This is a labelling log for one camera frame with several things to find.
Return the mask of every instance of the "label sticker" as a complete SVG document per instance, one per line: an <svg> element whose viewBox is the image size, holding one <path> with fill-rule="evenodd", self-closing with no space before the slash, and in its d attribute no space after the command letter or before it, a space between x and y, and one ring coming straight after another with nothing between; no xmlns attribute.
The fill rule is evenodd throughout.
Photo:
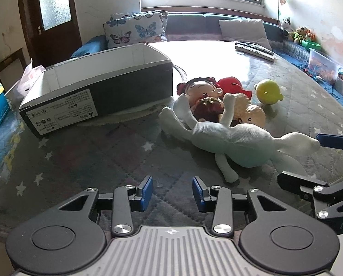
<svg viewBox="0 0 343 276"><path fill-rule="evenodd" d="M97 116L89 89L26 112L40 135Z"/></svg>

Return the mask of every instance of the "lemon toy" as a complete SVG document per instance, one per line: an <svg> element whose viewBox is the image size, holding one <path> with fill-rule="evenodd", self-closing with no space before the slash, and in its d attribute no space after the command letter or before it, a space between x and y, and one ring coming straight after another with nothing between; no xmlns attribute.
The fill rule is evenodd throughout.
<svg viewBox="0 0 343 276"><path fill-rule="evenodd" d="M262 80L255 84L256 96L264 105L274 105L282 101L284 96L280 93L279 85L273 80Z"/></svg>

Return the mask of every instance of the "cardboard box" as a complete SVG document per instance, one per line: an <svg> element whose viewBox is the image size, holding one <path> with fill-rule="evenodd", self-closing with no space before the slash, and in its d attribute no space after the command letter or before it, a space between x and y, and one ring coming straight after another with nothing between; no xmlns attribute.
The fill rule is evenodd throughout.
<svg viewBox="0 0 343 276"><path fill-rule="evenodd" d="M19 112L37 137L173 95L172 61L147 44L119 47L43 72Z"/></svg>

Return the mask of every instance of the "door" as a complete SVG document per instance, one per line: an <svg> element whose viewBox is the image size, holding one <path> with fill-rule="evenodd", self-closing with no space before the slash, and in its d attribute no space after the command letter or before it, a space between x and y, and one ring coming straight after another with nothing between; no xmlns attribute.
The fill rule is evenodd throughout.
<svg viewBox="0 0 343 276"><path fill-rule="evenodd" d="M18 0L18 5L34 66L67 60L81 46L74 0Z"/></svg>

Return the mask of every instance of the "green toy bowl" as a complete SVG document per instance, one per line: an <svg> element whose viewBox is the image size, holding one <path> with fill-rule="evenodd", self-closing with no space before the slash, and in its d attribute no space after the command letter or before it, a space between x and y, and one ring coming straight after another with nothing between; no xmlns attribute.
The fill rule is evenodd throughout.
<svg viewBox="0 0 343 276"><path fill-rule="evenodd" d="M313 41L308 41L306 39L302 40L302 47L306 50L315 49L317 51L321 50L321 46Z"/></svg>

